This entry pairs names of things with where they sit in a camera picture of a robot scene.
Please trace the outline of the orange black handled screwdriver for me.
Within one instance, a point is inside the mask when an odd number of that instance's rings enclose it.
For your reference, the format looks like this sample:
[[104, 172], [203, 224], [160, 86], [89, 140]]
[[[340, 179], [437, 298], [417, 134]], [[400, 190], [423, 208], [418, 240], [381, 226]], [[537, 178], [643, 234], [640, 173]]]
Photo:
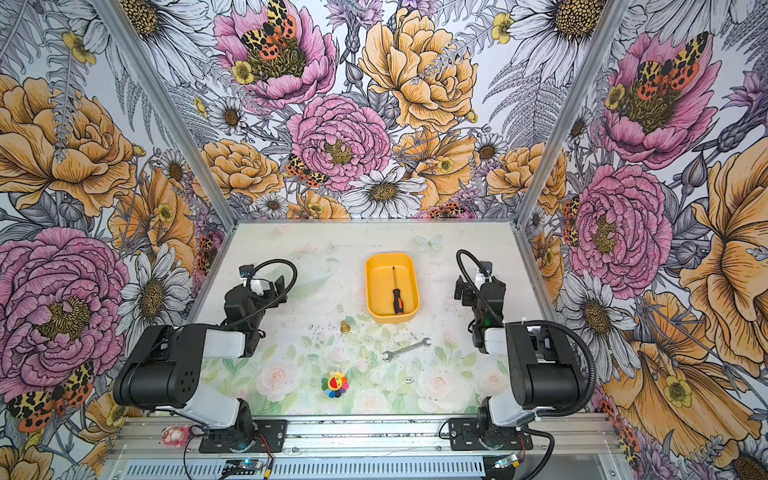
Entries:
[[393, 310], [395, 315], [402, 315], [404, 313], [404, 303], [401, 295], [401, 290], [398, 286], [397, 269], [392, 267], [393, 276]]

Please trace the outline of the yellow plastic bin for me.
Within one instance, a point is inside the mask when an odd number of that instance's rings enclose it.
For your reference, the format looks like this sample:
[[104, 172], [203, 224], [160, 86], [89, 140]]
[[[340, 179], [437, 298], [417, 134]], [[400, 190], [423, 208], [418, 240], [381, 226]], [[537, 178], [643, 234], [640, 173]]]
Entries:
[[[397, 269], [398, 286], [404, 313], [393, 310], [392, 267]], [[401, 252], [379, 253], [365, 264], [366, 304], [371, 317], [380, 324], [404, 323], [412, 320], [421, 307], [421, 298], [413, 259]]]

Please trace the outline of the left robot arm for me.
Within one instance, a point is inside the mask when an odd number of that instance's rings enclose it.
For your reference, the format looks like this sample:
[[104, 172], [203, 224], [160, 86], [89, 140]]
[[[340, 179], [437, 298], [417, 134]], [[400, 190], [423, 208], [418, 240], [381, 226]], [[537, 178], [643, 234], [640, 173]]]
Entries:
[[226, 293], [220, 324], [146, 328], [115, 380], [115, 402], [194, 421], [208, 439], [234, 451], [264, 444], [248, 402], [206, 384], [202, 366], [206, 359], [251, 358], [265, 337], [265, 313], [287, 300], [297, 279], [291, 261], [267, 260]]

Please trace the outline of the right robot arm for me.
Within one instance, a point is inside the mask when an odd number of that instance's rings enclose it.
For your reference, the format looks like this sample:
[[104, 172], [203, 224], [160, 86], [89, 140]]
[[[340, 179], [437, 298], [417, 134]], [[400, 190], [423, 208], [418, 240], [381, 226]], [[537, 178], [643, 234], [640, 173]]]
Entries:
[[458, 266], [454, 298], [472, 309], [472, 343], [483, 354], [506, 356], [509, 385], [482, 399], [474, 424], [455, 434], [454, 448], [527, 448], [530, 423], [570, 416], [589, 402], [597, 383], [594, 358], [572, 329], [556, 322], [506, 322], [506, 285], [488, 262], [478, 263], [473, 276]]

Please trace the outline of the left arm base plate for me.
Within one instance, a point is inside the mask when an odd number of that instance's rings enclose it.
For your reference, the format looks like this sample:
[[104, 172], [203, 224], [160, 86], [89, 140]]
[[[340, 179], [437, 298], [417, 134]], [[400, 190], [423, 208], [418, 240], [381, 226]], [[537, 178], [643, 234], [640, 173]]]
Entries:
[[212, 430], [200, 442], [203, 454], [280, 453], [286, 439], [286, 420], [253, 420], [249, 426]]

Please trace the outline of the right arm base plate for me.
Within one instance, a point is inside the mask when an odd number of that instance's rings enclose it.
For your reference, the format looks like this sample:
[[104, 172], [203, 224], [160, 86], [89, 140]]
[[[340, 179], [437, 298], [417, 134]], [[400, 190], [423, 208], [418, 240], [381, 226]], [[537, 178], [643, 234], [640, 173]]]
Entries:
[[450, 418], [447, 435], [453, 451], [503, 450], [533, 448], [532, 437], [513, 427], [493, 424], [481, 426], [475, 418]]

